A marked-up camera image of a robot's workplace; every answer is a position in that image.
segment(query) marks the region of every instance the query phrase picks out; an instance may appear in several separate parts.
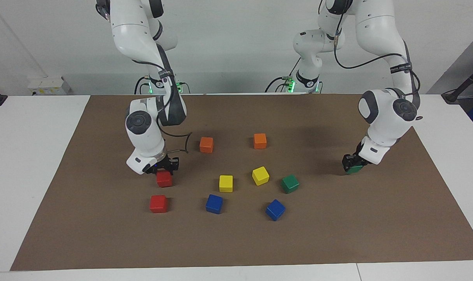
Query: wall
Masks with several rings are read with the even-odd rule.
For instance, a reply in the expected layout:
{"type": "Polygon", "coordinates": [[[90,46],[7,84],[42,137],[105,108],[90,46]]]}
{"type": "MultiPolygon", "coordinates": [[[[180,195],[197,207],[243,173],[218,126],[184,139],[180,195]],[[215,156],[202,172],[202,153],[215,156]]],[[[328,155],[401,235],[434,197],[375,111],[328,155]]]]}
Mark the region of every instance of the wall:
{"type": "MultiPolygon", "coordinates": [[[[114,46],[94,0],[0,0],[0,90],[28,94],[27,76],[63,75],[75,94],[130,94],[144,67],[114,46]]],[[[292,38],[317,28],[312,0],[164,0],[163,24],[175,30],[168,52],[193,92],[260,92],[286,75],[298,56],[292,38]]],[[[396,0],[399,31],[426,92],[473,40],[473,0],[396,0]]],[[[356,44],[354,18],[338,52],[345,64],[371,59],[356,44]]],[[[324,92],[363,92],[391,85],[385,62],[347,71],[322,55],[324,92]]]]}
{"type": "MultiPolygon", "coordinates": [[[[452,66],[441,76],[441,78],[429,90],[430,94],[441,94],[459,87],[473,73],[473,42],[458,57],[452,66]]],[[[473,84],[470,85],[461,97],[473,96],[473,84]]]]}

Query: white table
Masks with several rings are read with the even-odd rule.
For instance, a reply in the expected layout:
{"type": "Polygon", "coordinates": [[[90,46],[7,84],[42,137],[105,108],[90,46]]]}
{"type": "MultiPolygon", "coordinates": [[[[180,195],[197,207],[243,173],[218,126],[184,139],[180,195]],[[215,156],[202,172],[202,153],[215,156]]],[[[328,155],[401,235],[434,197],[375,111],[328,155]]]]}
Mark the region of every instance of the white table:
{"type": "MultiPolygon", "coordinates": [[[[88,100],[12,96],[0,107],[0,280],[473,281],[473,261],[8,272],[88,100]]],[[[419,114],[415,129],[473,229],[473,124],[440,96],[422,96],[419,114]]]]}

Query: cube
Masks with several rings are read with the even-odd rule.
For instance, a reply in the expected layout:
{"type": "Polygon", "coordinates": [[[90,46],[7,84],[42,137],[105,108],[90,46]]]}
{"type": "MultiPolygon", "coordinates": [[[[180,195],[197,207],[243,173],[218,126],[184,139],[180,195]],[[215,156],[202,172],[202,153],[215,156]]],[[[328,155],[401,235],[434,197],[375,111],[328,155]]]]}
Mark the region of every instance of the cube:
{"type": "Polygon", "coordinates": [[[149,210],[153,213],[167,212],[167,198],[165,195],[153,195],[149,200],[149,210]]]}
{"type": "Polygon", "coordinates": [[[252,171],[252,178],[256,185],[259,186],[269,181],[269,174],[265,167],[260,167],[252,171]]]}
{"type": "Polygon", "coordinates": [[[297,188],[299,187],[299,181],[292,174],[290,176],[286,176],[281,180],[281,187],[283,187],[283,191],[286,194],[289,194],[297,190],[297,188]]]}
{"type": "Polygon", "coordinates": [[[278,200],[273,200],[271,204],[268,205],[266,208],[266,214],[271,217],[273,221],[277,221],[281,215],[285,212],[285,206],[283,206],[280,201],[278,200]]]}
{"type": "Polygon", "coordinates": [[[214,151],[214,139],[212,137],[202,137],[200,139],[200,152],[212,153],[214,151]]]}
{"type": "Polygon", "coordinates": [[[265,133],[254,134],[254,149],[265,149],[267,145],[265,133]]]}
{"type": "Polygon", "coordinates": [[[233,192],[233,176],[219,176],[219,192],[233,192]]]}
{"type": "Polygon", "coordinates": [[[222,208],[222,197],[210,194],[206,203],[207,212],[215,213],[219,215],[222,208]]]}
{"type": "Polygon", "coordinates": [[[157,171],[156,183],[158,187],[171,187],[172,186],[172,175],[169,171],[157,171]]]}

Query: power outlet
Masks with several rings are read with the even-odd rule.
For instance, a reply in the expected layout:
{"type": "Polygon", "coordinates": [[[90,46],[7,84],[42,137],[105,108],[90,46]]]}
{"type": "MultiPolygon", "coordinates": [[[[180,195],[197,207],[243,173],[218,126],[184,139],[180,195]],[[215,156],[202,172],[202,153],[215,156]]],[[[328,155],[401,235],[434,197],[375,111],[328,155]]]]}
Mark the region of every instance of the power outlet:
{"type": "Polygon", "coordinates": [[[32,79],[28,85],[32,96],[35,95],[57,95],[64,96],[70,93],[72,89],[62,77],[32,79]]]}

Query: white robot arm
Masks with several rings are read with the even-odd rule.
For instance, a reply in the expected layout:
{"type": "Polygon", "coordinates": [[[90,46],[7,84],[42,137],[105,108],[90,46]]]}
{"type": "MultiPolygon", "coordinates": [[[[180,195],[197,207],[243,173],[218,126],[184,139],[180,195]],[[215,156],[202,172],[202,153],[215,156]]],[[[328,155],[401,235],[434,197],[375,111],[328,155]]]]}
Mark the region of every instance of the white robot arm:
{"type": "MultiPolygon", "coordinates": [[[[379,164],[417,119],[420,98],[413,80],[416,75],[406,43],[396,27],[392,0],[325,0],[320,9],[320,30],[302,32],[294,40],[294,49],[301,55],[302,62],[296,74],[298,91],[301,87],[310,92],[314,88],[311,82],[317,80],[321,67],[321,59],[316,54],[333,51],[338,61],[336,50],[345,41],[342,23],[348,15],[356,16],[358,44],[386,60],[394,85],[388,89],[366,91],[360,99],[358,110],[370,127],[356,152],[344,155],[342,160],[344,170],[352,174],[367,164],[379,164]]],[[[359,66],[342,67],[352,69],[359,66]]]]}
{"type": "Polygon", "coordinates": [[[156,18],[163,14],[161,0],[97,0],[96,10],[110,21],[117,49],[149,73],[158,73],[166,94],[131,102],[125,127],[135,146],[127,165],[138,174],[156,174],[158,169],[176,171],[179,159],[167,155],[160,125],[175,126],[186,118],[186,106],[178,93],[165,50],[175,48],[177,38],[165,34],[156,18]]]}

